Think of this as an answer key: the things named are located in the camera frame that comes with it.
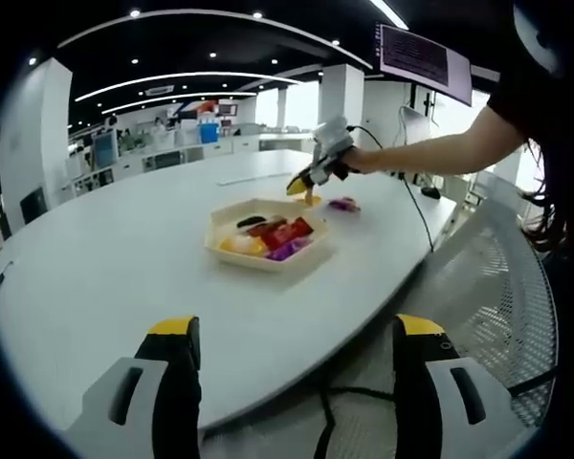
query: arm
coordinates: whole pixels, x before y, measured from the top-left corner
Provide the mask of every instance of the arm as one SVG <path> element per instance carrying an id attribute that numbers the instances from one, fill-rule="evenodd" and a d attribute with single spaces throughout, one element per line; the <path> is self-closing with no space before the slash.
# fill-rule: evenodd
<path id="1" fill-rule="evenodd" d="M 463 134 L 371 153 L 355 150 L 343 161 L 363 173 L 403 170 L 457 175 L 477 172 L 495 164 L 524 142 L 525 138 L 517 128 L 485 107 Z"/>

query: hand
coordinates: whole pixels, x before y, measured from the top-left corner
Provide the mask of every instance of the hand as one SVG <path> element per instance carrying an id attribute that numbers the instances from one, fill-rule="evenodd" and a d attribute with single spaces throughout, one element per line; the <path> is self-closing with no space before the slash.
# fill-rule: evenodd
<path id="1" fill-rule="evenodd" d="M 349 167 L 359 170 L 363 174 L 371 174 L 380 170 L 378 168 L 378 155 L 376 152 L 367 152 L 354 146 L 342 157 L 342 162 Z"/>

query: yellow object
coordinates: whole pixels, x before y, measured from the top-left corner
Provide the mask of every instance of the yellow object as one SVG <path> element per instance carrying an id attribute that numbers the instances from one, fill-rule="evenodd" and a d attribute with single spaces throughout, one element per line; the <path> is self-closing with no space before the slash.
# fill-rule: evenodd
<path id="1" fill-rule="evenodd" d="M 260 237 L 234 235 L 223 240 L 220 251 L 232 251 L 241 255 L 264 256 L 268 248 Z"/>
<path id="2" fill-rule="evenodd" d="M 195 316 L 187 316 L 180 318 L 169 318 L 160 323 L 156 323 L 148 331 L 149 335 L 186 335 L 188 333 L 189 324 Z"/>
<path id="3" fill-rule="evenodd" d="M 306 199 L 305 198 L 297 198 L 296 202 L 298 203 L 303 203 L 303 204 L 307 204 L 306 203 Z M 313 196 L 313 204 L 309 205 L 309 206 L 316 206 L 318 203 L 321 202 L 321 197 L 320 196 Z"/>
<path id="4" fill-rule="evenodd" d="M 300 194 L 306 192 L 306 185 L 300 177 L 296 178 L 292 183 L 287 186 L 287 196 L 293 196 L 294 194 Z"/>
<path id="5" fill-rule="evenodd" d="M 407 316 L 398 314 L 397 317 L 404 324 L 404 330 L 408 335 L 440 335 L 445 333 L 444 329 L 437 323 L 427 320 L 426 318 Z"/>

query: white table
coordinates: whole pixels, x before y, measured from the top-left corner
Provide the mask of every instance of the white table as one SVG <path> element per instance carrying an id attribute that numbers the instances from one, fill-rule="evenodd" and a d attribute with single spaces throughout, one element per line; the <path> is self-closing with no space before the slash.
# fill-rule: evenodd
<path id="1" fill-rule="evenodd" d="M 200 427 L 271 399 L 369 322 L 429 251 L 403 184 L 383 174 L 332 179 L 323 198 L 355 198 L 359 215 L 325 206 L 333 254 L 307 273 L 258 273 L 203 248 L 209 213 L 252 197 L 286 199 L 310 155 L 291 150 L 183 164 L 101 188 L 43 215 L 7 241 L 0 336 L 25 392 L 66 428 L 83 392 L 146 331 L 201 319 Z M 238 182 L 240 179 L 275 175 Z M 217 183 L 234 182 L 229 186 Z M 433 238 L 454 203 L 414 194 Z"/>

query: red object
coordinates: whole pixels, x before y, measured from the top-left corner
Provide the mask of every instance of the red object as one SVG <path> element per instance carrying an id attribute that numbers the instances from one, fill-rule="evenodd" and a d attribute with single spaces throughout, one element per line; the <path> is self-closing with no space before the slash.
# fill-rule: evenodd
<path id="1" fill-rule="evenodd" d="M 284 244 L 304 237 L 313 232 L 313 229 L 306 223 L 306 221 L 299 217 L 294 223 L 283 225 L 274 231 L 265 232 L 261 234 L 261 240 L 268 247 L 270 251 L 275 251 Z"/>
<path id="2" fill-rule="evenodd" d="M 287 224 L 287 219 L 280 218 L 274 222 L 260 223 L 259 225 L 255 225 L 254 227 L 247 229 L 247 233 L 252 237 L 261 237 L 263 234 L 272 232 L 285 224 Z"/>

